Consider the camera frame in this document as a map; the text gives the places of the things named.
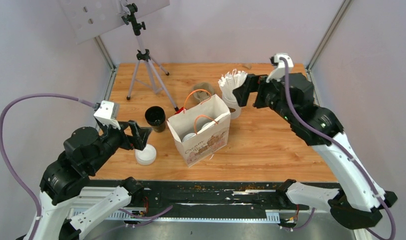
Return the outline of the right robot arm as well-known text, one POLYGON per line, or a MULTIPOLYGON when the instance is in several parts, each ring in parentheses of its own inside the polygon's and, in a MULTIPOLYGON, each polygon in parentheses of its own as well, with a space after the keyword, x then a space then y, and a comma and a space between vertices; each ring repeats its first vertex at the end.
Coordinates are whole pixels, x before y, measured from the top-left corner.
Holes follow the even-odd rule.
POLYGON ((281 208, 305 205, 330 212, 350 230, 374 227, 382 219, 380 211, 391 207, 397 196, 379 186, 371 188, 374 181, 360 172, 362 165, 342 124, 331 110, 314 103, 313 91, 313 84, 300 73, 280 81, 249 74, 233 94, 243 107, 249 95, 257 93, 254 107, 270 108, 285 119, 291 130, 324 159, 340 184, 339 188, 321 188, 288 179, 276 195, 281 208))

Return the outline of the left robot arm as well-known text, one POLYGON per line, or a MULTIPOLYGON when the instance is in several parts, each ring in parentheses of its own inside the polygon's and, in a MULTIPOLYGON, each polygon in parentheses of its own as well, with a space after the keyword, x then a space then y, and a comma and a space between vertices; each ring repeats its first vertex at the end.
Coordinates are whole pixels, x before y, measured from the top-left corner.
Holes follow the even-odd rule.
POLYGON ((97 122, 94 127, 76 129, 64 141, 64 151, 44 171, 40 182, 41 209, 38 227, 31 227, 22 240, 83 240, 90 231, 111 213, 127 205, 139 206, 144 200, 144 187, 133 177, 121 181, 107 197, 80 216, 68 218, 73 203, 79 199, 90 177, 118 149, 143 150, 152 132, 134 120, 121 121, 118 126, 97 122))

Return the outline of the white cup lid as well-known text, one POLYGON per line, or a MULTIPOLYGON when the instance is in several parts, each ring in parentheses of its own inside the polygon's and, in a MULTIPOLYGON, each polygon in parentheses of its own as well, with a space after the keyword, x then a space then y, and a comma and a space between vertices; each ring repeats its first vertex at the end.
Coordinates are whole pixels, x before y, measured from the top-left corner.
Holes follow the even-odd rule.
POLYGON ((215 125, 217 125, 217 122, 215 122, 215 121, 207 122, 201 127, 201 129, 198 131, 198 133, 202 133, 203 131, 205 131, 215 125))

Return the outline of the paper bag with orange handles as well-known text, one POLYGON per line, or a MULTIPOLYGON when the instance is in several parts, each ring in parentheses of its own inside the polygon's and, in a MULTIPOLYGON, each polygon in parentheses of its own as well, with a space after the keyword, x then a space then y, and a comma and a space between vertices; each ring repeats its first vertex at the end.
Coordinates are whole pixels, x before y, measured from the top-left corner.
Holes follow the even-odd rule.
POLYGON ((175 146, 188 167, 211 156, 228 143, 231 113, 225 102, 213 94, 207 100, 167 119, 167 126, 174 138, 175 146), (215 121, 217 125, 198 133, 205 123, 215 121), (189 133, 197 135, 182 142, 189 133))

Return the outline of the lidded coffee cup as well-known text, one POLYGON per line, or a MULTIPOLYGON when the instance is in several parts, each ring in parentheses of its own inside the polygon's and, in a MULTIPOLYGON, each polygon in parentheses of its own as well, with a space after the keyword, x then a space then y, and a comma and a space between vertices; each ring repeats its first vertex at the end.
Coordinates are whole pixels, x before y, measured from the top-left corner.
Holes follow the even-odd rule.
POLYGON ((182 142, 184 143, 185 141, 191 139, 192 137, 196 136, 197 134, 194 132, 188 133, 186 134, 183 138, 182 138, 182 142))

